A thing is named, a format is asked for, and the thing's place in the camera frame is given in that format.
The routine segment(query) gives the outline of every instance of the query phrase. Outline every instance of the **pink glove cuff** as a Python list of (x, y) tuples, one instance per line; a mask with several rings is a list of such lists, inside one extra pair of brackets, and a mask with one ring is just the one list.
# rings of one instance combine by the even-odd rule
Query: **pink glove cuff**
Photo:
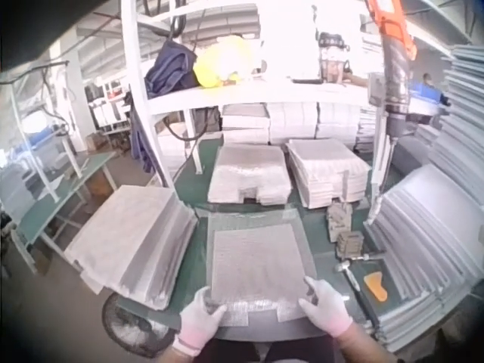
[(352, 323), (353, 318), (351, 316), (342, 320), (333, 321), (332, 324), (328, 325), (327, 333), (330, 334), (333, 338), (337, 338), (345, 331), (347, 331)]
[(200, 332), (195, 327), (182, 327), (178, 338), (193, 349), (202, 350), (206, 344), (206, 333)]
[(195, 349), (194, 347), (188, 345), (187, 343), (180, 340), (179, 335), (175, 336), (175, 340), (173, 341), (173, 348), (182, 352), (183, 354), (189, 355), (190, 357), (196, 357), (200, 354), (201, 349)]

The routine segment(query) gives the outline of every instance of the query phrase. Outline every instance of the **green table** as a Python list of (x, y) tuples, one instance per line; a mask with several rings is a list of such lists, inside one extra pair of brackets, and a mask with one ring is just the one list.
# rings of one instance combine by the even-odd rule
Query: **green table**
[[(189, 160), (175, 183), (180, 199), (199, 210), (200, 222), (194, 231), (181, 264), (169, 307), (164, 311), (154, 311), (138, 302), (121, 298), (118, 304), (124, 309), (178, 330), (180, 328), (179, 312), (193, 299), (194, 293), (206, 285), (206, 230), (208, 218), (203, 216), (207, 214), (203, 213), (203, 211), (254, 213), (284, 208), (284, 206), (261, 206), (259, 204), (207, 203), (206, 196), (209, 190), (210, 179), (212, 178), (216, 153), (221, 144), (221, 139), (202, 141), (199, 150), (203, 174), (197, 175), (193, 160)], [(401, 179), (400, 174), (391, 170), (388, 185), (394, 185)], [(338, 260), (334, 254), (334, 244), (329, 242), (325, 217), (326, 209), (309, 210), (304, 208), (295, 187), (291, 192), (288, 203), (299, 211), (315, 260), (318, 278), (328, 280), (343, 295), (350, 296), (350, 300), (346, 303), (349, 313), (356, 321), (364, 323), (366, 321), (365, 315), (355, 300), (349, 282), (341, 273), (334, 271), (334, 266), (338, 263)], [(362, 231), (363, 221), (366, 220), (367, 216), (368, 209), (356, 210), (352, 216), (352, 229)], [(372, 248), (370, 241), (365, 248)], [(373, 303), (378, 315), (382, 315), (402, 303), (397, 297), (396, 287), (390, 279), (383, 279), (383, 286), (389, 293), (389, 299), (386, 302), (378, 302), (373, 294), (366, 289), (363, 277), (370, 272), (381, 271), (382, 268), (384, 269), (384, 266), (381, 262), (356, 262), (352, 265), (352, 271), (356, 279), (362, 289), (364, 289), (364, 293)], [(321, 335), (321, 331), (316, 329), (307, 318), (278, 323), (275, 312), (257, 312), (251, 313), (249, 320), (249, 327), (221, 327), (216, 336), (227, 340), (268, 342)]]
[(106, 167), (106, 163), (109, 159), (113, 158), (114, 152), (89, 155), (87, 162), (82, 169), (82, 176), (78, 178), (77, 175), (72, 179), (63, 179), (59, 187), (56, 189), (59, 201), (55, 202), (52, 196), (46, 195), (41, 200), (37, 200), (32, 208), (23, 216), (20, 223), (17, 225), (17, 230), (23, 235), (23, 239), (15, 240), (14, 244), (19, 250), (21, 256), (26, 260), (27, 265), (35, 271), (35, 263), (33, 258), (28, 252), (28, 247), (32, 246), (40, 237), (45, 244), (53, 249), (60, 257), (66, 260), (62, 249), (54, 242), (52, 237), (49, 237), (45, 233), (45, 228), (48, 223), (58, 217), (64, 222), (75, 225), (75, 223), (67, 221), (62, 216), (58, 216), (59, 210), (67, 203), (67, 201), (77, 194), (81, 198), (82, 202), (85, 202), (83, 196), (79, 193), (79, 189), (91, 178), (99, 169), (102, 169), (106, 175), (106, 179), (110, 183), (113, 189), (116, 189), (113, 177)]

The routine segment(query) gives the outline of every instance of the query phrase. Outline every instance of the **white glove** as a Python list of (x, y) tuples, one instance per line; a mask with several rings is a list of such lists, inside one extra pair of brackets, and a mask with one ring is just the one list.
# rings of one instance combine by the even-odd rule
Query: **white glove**
[(227, 306), (222, 305), (213, 314), (208, 313), (203, 299), (208, 289), (208, 286), (199, 289), (195, 293), (194, 301), (180, 313), (181, 330), (175, 337), (173, 348), (191, 357), (199, 355), (205, 344), (213, 338), (227, 311)]
[(309, 276), (304, 281), (314, 290), (318, 304), (299, 299), (301, 309), (309, 320), (321, 330), (336, 338), (343, 334), (352, 324), (353, 319), (346, 311), (345, 302), (340, 293), (325, 280), (316, 281)]

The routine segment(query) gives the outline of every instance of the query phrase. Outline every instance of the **forearm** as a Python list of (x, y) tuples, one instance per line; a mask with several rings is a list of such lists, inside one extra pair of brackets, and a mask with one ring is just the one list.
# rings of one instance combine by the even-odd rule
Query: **forearm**
[(158, 363), (191, 363), (193, 360), (193, 357), (179, 352), (170, 346), (163, 352)]
[(393, 354), (386, 351), (356, 323), (352, 323), (346, 332), (337, 337), (337, 342), (347, 362), (397, 362)]
[(368, 87), (368, 80), (358, 76), (353, 76), (351, 73), (345, 75), (345, 79), (349, 80), (353, 85), (358, 85), (360, 87)]

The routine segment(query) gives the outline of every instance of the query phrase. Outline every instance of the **orange foam piece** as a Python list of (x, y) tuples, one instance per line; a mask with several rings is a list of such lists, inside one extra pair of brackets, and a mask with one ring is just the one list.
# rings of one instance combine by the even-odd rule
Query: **orange foam piece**
[(375, 295), (378, 301), (381, 303), (386, 301), (388, 298), (388, 293), (386, 290), (381, 286), (383, 274), (381, 272), (373, 272), (369, 275), (366, 275), (363, 280), (366, 283), (366, 286), (370, 289), (370, 291)]

